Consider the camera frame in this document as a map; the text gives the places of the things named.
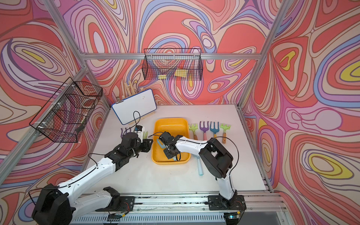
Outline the teal rake yellow handle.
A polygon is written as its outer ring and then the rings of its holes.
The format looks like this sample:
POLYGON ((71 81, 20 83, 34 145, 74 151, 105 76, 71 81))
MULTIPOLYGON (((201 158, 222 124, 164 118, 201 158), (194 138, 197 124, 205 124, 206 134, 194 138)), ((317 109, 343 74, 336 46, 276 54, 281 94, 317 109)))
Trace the teal rake yellow handle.
POLYGON ((213 133, 213 137, 217 137, 217 133, 220 131, 219 122, 210 122, 210 131, 213 133))

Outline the purple rake pink handle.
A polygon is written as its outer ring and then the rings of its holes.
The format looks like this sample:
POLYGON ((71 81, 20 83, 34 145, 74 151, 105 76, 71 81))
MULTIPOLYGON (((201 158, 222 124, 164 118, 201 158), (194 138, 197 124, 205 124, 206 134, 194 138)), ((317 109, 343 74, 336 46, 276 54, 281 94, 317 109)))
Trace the purple rake pink handle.
POLYGON ((131 131, 132 131, 132 128, 130 128, 130 127, 128 127, 128 128, 126 128, 126 127, 121 128, 121 138, 123 138, 123 136, 124 136, 125 134, 128 134, 128 133, 130 133, 131 131))

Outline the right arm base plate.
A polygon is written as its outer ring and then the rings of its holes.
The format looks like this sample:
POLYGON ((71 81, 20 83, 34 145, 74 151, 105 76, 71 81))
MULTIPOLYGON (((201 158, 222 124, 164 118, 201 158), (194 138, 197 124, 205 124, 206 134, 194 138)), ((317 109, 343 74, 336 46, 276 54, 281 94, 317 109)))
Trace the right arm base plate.
POLYGON ((247 209, 243 195, 233 195, 230 200, 225 199, 220 195, 208 196, 210 211, 230 211, 237 210, 243 212, 247 209))

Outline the green rake wooden handle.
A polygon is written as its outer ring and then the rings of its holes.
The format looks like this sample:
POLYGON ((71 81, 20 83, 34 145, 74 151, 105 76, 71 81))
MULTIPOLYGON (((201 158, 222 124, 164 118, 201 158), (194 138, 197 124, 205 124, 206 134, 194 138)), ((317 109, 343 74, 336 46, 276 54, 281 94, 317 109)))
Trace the green rake wooden handle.
POLYGON ((229 130, 231 128, 230 125, 228 124, 221 124, 220 128, 223 129, 223 134, 222 134, 222 143, 226 144, 227 142, 227 130, 229 130))
POLYGON ((196 134, 197 129, 198 129, 198 124, 196 124, 196 123, 189 124, 189 130, 193 133, 193 138, 195 140, 198 140, 198 137, 196 134))

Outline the green fork blue handle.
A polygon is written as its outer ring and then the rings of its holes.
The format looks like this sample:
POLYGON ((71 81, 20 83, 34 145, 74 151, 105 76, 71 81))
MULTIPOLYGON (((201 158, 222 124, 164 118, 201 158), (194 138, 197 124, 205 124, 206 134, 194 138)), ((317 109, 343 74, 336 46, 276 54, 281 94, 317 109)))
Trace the green fork blue handle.
MULTIPOLYGON (((162 149, 165 149, 166 146, 159 140, 157 139, 157 144, 162 148, 162 149)), ((177 158, 177 156, 174 156, 172 158, 174 161, 180 161, 181 160, 181 154, 179 154, 179 158, 177 158)))

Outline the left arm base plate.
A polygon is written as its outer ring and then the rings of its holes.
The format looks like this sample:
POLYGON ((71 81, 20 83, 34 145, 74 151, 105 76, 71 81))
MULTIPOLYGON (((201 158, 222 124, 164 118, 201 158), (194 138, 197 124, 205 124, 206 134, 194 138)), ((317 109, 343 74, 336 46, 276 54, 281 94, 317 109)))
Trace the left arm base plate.
POLYGON ((109 205, 105 208, 97 209, 97 212, 131 212, 134 208, 134 196, 114 196, 109 205))

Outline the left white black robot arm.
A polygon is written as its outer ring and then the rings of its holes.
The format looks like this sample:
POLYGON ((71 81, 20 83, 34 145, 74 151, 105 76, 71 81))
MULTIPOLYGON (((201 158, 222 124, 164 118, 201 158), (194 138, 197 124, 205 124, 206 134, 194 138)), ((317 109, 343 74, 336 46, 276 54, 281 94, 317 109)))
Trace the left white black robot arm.
POLYGON ((131 158, 141 152, 148 153, 152 144, 152 139, 143 139, 137 133, 124 134, 121 143, 91 168, 57 186, 48 184, 43 187, 32 213, 33 220, 39 225, 68 225, 78 217, 94 211, 129 212, 130 204, 124 202, 120 193, 112 187, 105 187, 90 196, 81 195, 120 170, 131 158))

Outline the light blue rake pale handle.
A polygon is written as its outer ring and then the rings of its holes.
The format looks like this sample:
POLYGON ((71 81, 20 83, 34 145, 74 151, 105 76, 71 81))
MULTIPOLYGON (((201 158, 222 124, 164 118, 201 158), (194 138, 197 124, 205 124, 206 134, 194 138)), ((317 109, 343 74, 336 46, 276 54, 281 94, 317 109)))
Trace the light blue rake pale handle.
POLYGON ((198 174, 199 174, 199 176, 203 176, 203 168, 202 168, 202 163, 201 163, 200 157, 195 156, 195 158, 197 160, 198 174))

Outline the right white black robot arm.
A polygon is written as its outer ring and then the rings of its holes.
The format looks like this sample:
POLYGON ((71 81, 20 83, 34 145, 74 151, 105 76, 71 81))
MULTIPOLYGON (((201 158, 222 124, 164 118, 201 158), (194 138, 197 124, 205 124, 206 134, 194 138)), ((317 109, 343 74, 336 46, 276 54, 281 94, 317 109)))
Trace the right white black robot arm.
POLYGON ((207 141, 193 140, 181 135, 176 137, 168 132, 159 136, 160 142, 165 145, 164 154, 168 159, 181 153, 190 153, 198 156, 207 170, 216 178, 219 185, 219 195, 231 200, 235 194, 230 181, 230 169, 233 166, 233 156, 216 138, 207 141))

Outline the purple fork pink handle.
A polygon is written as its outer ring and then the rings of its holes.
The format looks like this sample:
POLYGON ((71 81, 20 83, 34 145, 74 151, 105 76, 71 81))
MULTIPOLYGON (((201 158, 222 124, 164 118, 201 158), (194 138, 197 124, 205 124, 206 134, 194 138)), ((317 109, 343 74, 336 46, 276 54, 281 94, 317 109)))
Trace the purple fork pink handle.
POLYGON ((208 140, 207 131, 210 129, 209 121, 201 121, 199 122, 199 128, 203 132, 203 140, 208 140))

